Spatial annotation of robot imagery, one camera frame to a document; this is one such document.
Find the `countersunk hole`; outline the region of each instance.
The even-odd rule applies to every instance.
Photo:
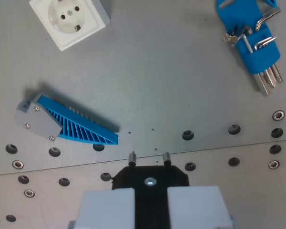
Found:
[[[95,151],[101,152],[101,151],[103,151],[105,149],[105,146],[104,145],[93,144],[93,149]]]
[[[58,183],[61,185],[61,186],[68,186],[70,184],[70,181],[67,179],[67,178],[60,178]]]
[[[282,147],[280,145],[273,145],[270,147],[269,152],[271,154],[278,154],[279,152],[281,152]]]
[[[186,163],[184,166],[186,171],[194,171],[196,169],[196,165],[193,162]]]
[[[27,176],[19,176],[18,181],[22,184],[28,184],[30,179]]]
[[[285,116],[284,111],[276,111],[273,113],[272,118],[275,121],[280,121],[284,118],[284,116]]]
[[[274,138],[278,138],[283,135],[283,129],[282,128],[276,128],[271,132],[271,136]]]
[[[7,215],[5,218],[8,222],[15,222],[16,221],[16,217],[14,217],[13,215]]]
[[[49,149],[49,154],[51,156],[55,156],[56,157],[56,156],[59,156],[61,154],[61,151],[60,151],[59,148],[52,147],[52,148]]]
[[[109,173],[102,173],[101,174],[101,180],[103,180],[103,181],[110,181],[111,180],[111,175]]]
[[[239,125],[232,125],[228,129],[229,134],[236,135],[240,132],[240,126]]]
[[[189,141],[194,138],[194,133],[190,130],[186,130],[183,132],[182,138],[186,141]]]
[[[10,154],[15,154],[18,152],[18,149],[16,146],[12,145],[12,144],[8,144],[5,147],[5,150],[10,153]]]
[[[232,167],[239,165],[239,163],[240,163],[240,160],[237,157],[233,157],[228,161],[229,166],[232,166]]]

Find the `screw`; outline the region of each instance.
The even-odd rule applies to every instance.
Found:
[[[284,116],[285,116],[284,111],[276,111],[273,113],[272,118],[275,121],[280,121],[284,118]]]
[[[279,161],[270,161],[268,167],[269,169],[276,169],[280,166]]]
[[[22,169],[23,163],[21,161],[13,161],[13,167],[16,169]]]
[[[157,184],[157,180],[153,177],[149,177],[149,178],[146,178],[144,183],[147,185],[147,186],[154,186]]]
[[[27,190],[24,191],[24,195],[26,197],[32,198],[32,197],[34,197],[35,192],[33,190],[27,189]]]

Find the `metal plate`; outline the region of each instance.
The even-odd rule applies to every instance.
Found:
[[[228,211],[240,229],[286,229],[286,141],[279,142],[282,151],[269,153],[271,143],[171,155],[173,165],[189,175],[191,186],[218,185]],[[240,159],[236,167],[228,165],[232,157]],[[278,160],[280,167],[271,170],[268,163]],[[187,172],[184,166],[194,162],[196,169]],[[76,167],[9,174],[0,176],[0,229],[72,229],[84,191],[110,189],[104,172],[117,174],[128,161],[115,161]],[[139,158],[138,166],[161,165],[162,157]],[[19,175],[30,179],[26,185]],[[60,186],[62,177],[70,180]],[[27,198],[23,192],[32,189],[36,195]],[[14,215],[14,223],[5,216]]]
[[[278,36],[284,82],[269,97],[255,91],[236,51],[221,41],[214,1],[102,0],[111,24],[61,52],[27,0],[0,1],[0,174],[274,141],[286,116],[286,0],[267,22]],[[17,104],[43,92],[119,132],[119,145],[55,143],[14,123]],[[241,126],[232,136],[228,128]],[[184,141],[185,130],[194,132]],[[5,152],[6,144],[19,149]],[[51,147],[61,150],[51,158]]]

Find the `metal pin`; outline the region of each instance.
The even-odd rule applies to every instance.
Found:
[[[245,34],[242,34],[242,35],[240,36],[240,39],[241,39],[241,38],[244,39],[244,42],[245,42],[245,44],[246,44],[247,49],[249,50],[249,52],[250,52],[250,53],[253,53],[253,49],[252,49],[252,47],[251,47],[251,45],[250,45],[250,43],[249,43],[249,41],[248,41],[246,35],[245,35]],[[270,95],[270,90],[269,90],[269,88],[268,88],[268,86],[267,86],[267,83],[266,83],[264,77],[259,73],[259,74],[254,74],[254,75],[253,75],[253,78],[254,78],[254,80],[255,80],[257,86],[259,87],[259,90],[261,91],[262,95],[263,95],[263,96]]]
[[[137,162],[137,155],[133,151],[131,154],[129,154],[128,165],[134,167],[136,166],[136,162]]]
[[[277,15],[279,12],[281,12],[281,9],[278,7],[277,9],[274,9],[272,11],[270,11],[269,13],[267,13],[261,20],[259,20],[257,23],[256,23],[256,26],[255,26],[255,31],[259,31],[262,24],[269,20],[270,18],[272,18],[273,16]]]
[[[171,156],[168,152],[163,154],[163,161],[165,166],[170,166],[172,164]]]
[[[277,82],[282,83],[283,79],[282,79],[281,73],[280,73],[276,63],[271,66],[271,70],[273,72],[273,75],[276,77]]]

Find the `power socket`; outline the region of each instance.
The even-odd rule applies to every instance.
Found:
[[[99,0],[30,0],[30,5],[61,51],[110,22]]]

